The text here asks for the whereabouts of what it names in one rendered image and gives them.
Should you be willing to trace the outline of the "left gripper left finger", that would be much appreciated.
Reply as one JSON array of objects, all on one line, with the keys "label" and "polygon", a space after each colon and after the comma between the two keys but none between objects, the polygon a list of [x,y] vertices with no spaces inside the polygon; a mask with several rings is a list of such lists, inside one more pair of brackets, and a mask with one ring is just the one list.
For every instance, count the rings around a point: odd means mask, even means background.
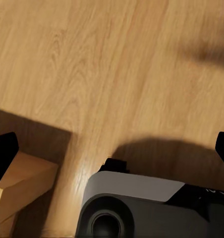
[{"label": "left gripper left finger", "polygon": [[18,151],[18,140],[14,132],[0,135],[0,180]]}]

